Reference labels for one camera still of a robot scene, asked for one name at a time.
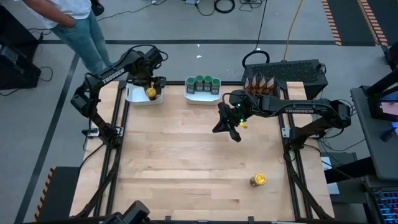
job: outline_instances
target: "shoe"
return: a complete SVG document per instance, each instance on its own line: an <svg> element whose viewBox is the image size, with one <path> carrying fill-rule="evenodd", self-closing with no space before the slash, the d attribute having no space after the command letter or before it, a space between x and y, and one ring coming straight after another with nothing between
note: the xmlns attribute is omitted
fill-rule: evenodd
<svg viewBox="0 0 398 224"><path fill-rule="evenodd" d="M104 6L99 2L96 2L96 4L92 4L91 8L95 16L101 15L105 10Z"/></svg>

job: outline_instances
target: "white tray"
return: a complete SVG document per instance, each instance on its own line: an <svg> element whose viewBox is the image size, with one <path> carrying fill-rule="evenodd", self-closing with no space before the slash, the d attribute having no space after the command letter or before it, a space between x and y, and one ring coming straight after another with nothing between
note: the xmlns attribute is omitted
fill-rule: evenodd
<svg viewBox="0 0 398 224"><path fill-rule="evenodd" d="M211 94L210 92L205 92L205 91L196 91L195 94L187 93L187 80L189 78L196 78L196 77L188 77L185 79L184 96L187 99L188 104L217 105L221 101L221 85L220 85L220 90L218 91L218 95L214 95Z"/></svg>
<svg viewBox="0 0 398 224"><path fill-rule="evenodd" d="M145 94L144 87L135 86L131 83L127 83L126 86L126 100L130 101L130 104L133 106L151 106L151 105L160 105L163 103L163 92L156 100L150 100L149 97Z"/></svg>

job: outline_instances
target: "orange striped tape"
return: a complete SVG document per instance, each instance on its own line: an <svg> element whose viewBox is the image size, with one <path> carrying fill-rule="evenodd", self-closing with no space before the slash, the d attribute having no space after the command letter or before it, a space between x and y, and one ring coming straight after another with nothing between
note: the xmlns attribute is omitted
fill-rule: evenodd
<svg viewBox="0 0 398 224"><path fill-rule="evenodd" d="M44 203L44 199L45 199L45 194L47 193L47 191L49 190L49 186L50 186L50 181L52 178L52 174L54 173L56 167L53 167L50 169L50 173L47 176L47 180L44 183L44 188L43 188L43 192L42 195L40 196L40 201L39 204L36 208L36 212L33 218L33 222L37 222L39 220L39 216L40 216L40 211L43 207L43 203Z"/></svg>
<svg viewBox="0 0 398 224"><path fill-rule="evenodd" d="M375 45L378 46L380 41L382 45L388 46L388 41L386 39L386 36L384 36L384 33L381 30L376 17L374 17L374 14L368 3L368 0L356 0L356 1L358 2L359 8L362 11L362 15L365 18L369 30L373 35Z"/></svg>
<svg viewBox="0 0 398 224"><path fill-rule="evenodd" d="M328 19L328 23L329 23L329 26L331 29L331 33L333 35L333 39L335 40L336 45L341 46L340 35L338 34L335 20L333 19L333 15L330 12L328 1L322 0L322 5L323 5L323 10L325 10L326 18Z"/></svg>

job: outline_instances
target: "white shirt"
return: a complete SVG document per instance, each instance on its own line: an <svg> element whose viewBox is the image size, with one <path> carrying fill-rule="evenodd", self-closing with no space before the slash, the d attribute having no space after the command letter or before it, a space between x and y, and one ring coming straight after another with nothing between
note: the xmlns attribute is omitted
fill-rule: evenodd
<svg viewBox="0 0 398 224"><path fill-rule="evenodd" d="M55 6L66 15L72 16L74 19L86 19L91 12L91 1L90 0L48 0L53 2ZM44 18L37 12L29 8L34 15L36 15L46 26L51 29L58 25L57 22L51 21L50 19Z"/></svg>

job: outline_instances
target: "desk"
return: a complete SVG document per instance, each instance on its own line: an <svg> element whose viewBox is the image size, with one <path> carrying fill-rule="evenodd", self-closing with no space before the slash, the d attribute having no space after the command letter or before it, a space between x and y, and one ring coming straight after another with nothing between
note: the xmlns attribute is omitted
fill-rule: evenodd
<svg viewBox="0 0 398 224"><path fill-rule="evenodd" d="M100 93L98 111L106 121L112 117L117 86L110 83ZM288 88L291 99L306 99L302 83L288 83ZM162 105L130 107L113 212L124 212L140 200L153 220L166 215L172 220L294 220L278 118L248 119L249 128L238 129L242 141L236 143L228 133L211 132L219 120L216 106L188 105L183 93L184 86L166 86ZM295 114L294 120L303 126L312 117ZM89 140L85 156L100 144L99 139ZM317 145L314 140L307 144ZM82 168L70 215L77 214L98 188L104 151ZM301 155L309 191L334 216L319 152L306 147ZM266 184L251 187L250 177L260 172ZM106 192L101 214L107 198ZM305 217L301 194L298 199Z"/></svg>

